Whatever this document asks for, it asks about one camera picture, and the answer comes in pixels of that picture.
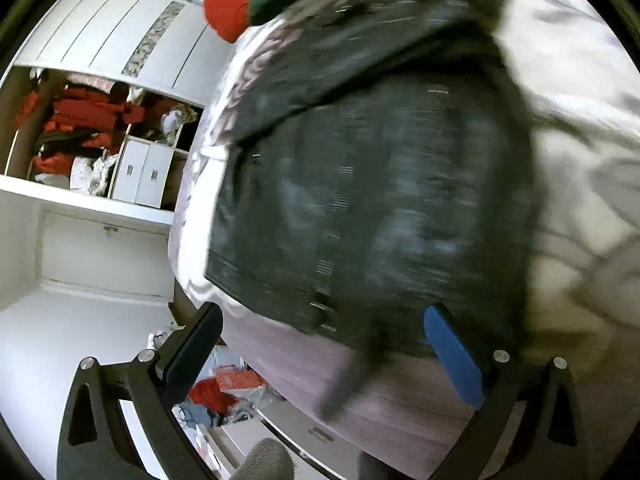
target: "red clothing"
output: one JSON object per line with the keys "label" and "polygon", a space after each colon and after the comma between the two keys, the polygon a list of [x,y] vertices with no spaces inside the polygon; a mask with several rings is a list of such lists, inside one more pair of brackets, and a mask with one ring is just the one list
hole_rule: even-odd
{"label": "red clothing", "polygon": [[40,173],[52,173],[71,177],[71,167],[74,164],[75,155],[63,155],[56,153],[47,158],[33,157],[33,165]]}
{"label": "red clothing", "polygon": [[26,122],[31,113],[38,107],[38,104],[40,104],[40,98],[38,97],[38,93],[33,90],[24,98],[24,101],[22,101],[18,115],[15,118],[16,128],[20,128]]}
{"label": "red clothing", "polygon": [[93,101],[96,103],[108,103],[109,97],[103,92],[88,90],[87,88],[65,88],[60,92],[60,97]]}
{"label": "red clothing", "polygon": [[151,110],[149,110],[149,115],[160,118],[164,114],[169,113],[169,111],[171,111],[171,108],[173,108],[179,102],[180,101],[171,99],[170,97],[162,97],[156,104],[151,107]]}
{"label": "red clothing", "polygon": [[72,132],[74,130],[74,126],[58,124],[56,121],[47,121],[43,124],[42,129],[45,132]]}
{"label": "red clothing", "polygon": [[220,415],[226,415],[228,407],[238,402],[233,395],[220,392],[215,378],[198,382],[189,391],[189,398],[192,402],[206,406]]}
{"label": "red clothing", "polygon": [[53,103],[51,121],[60,126],[85,126],[102,132],[112,132],[118,120],[125,124],[139,123],[145,118],[145,109],[138,105],[112,105],[104,102],[63,99]]}
{"label": "red clothing", "polygon": [[84,140],[82,145],[86,148],[106,148],[111,155],[115,155],[120,151],[122,140],[118,142],[113,134],[101,133],[95,134],[90,139]]}

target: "black jacket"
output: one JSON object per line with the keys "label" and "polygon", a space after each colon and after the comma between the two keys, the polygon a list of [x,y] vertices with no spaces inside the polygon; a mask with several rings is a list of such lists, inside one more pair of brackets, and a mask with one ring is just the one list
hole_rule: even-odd
{"label": "black jacket", "polygon": [[207,277],[352,348],[423,354],[442,301],[517,351],[538,200],[486,32],[502,3],[346,0],[309,20],[238,105]]}

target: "wardrobe door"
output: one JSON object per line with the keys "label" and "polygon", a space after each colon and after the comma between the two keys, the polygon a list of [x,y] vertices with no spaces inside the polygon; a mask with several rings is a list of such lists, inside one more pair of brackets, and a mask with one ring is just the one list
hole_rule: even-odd
{"label": "wardrobe door", "polygon": [[118,24],[140,0],[108,0],[84,26],[60,59],[64,68],[88,72],[88,67]]}
{"label": "wardrobe door", "polygon": [[110,75],[114,79],[130,75],[127,70],[130,60],[144,57],[143,51],[152,48],[151,45],[141,45],[141,42],[171,2],[138,0],[104,41],[90,63],[88,73]]}
{"label": "wardrobe door", "polygon": [[59,0],[33,31],[20,54],[18,54],[17,62],[24,65],[33,64],[38,66],[38,58],[51,37],[66,21],[69,14],[80,6],[82,1]]}
{"label": "wardrobe door", "polygon": [[202,8],[185,5],[151,51],[138,76],[140,81],[151,88],[173,88],[206,27]]}
{"label": "wardrobe door", "polygon": [[122,160],[115,176],[116,182],[111,198],[121,202],[134,203],[136,201],[140,176],[148,151],[149,144],[129,138],[121,155]]}
{"label": "wardrobe door", "polygon": [[57,282],[172,301],[167,236],[45,212],[40,273]]}
{"label": "wardrobe door", "polygon": [[194,103],[209,103],[232,50],[215,30],[205,27],[175,79],[173,93]]}
{"label": "wardrobe door", "polygon": [[[222,430],[231,439],[231,442],[239,449],[243,456],[247,456],[258,442],[264,438],[277,438],[267,427],[257,418],[226,424]],[[327,480],[327,476],[311,467],[298,455],[287,449],[293,467],[295,469],[296,480]]]}
{"label": "wardrobe door", "polygon": [[272,402],[260,414],[277,432],[333,475],[358,479],[360,450],[306,416],[290,402]]}
{"label": "wardrobe door", "polygon": [[62,62],[66,53],[85,37],[84,31],[110,0],[82,0],[74,7],[43,47],[38,62],[44,66],[55,66]]}
{"label": "wardrobe door", "polygon": [[152,144],[146,153],[145,163],[140,175],[136,204],[160,207],[164,183],[169,173],[174,150],[160,144]]}

